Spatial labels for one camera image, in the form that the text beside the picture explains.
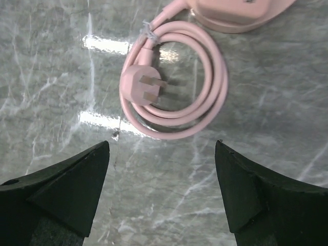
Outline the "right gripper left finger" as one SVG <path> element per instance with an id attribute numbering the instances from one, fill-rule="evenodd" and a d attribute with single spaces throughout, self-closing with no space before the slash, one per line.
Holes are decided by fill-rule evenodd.
<path id="1" fill-rule="evenodd" d="M 1 184 L 1 245 L 82 245 L 110 159 L 107 141 Z"/>

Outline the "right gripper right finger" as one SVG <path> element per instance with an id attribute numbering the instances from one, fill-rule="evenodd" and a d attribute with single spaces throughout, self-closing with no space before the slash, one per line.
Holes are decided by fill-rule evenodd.
<path id="1" fill-rule="evenodd" d="M 279 174 L 220 140 L 215 165 L 237 245 L 327 245 L 327 188 Z"/>

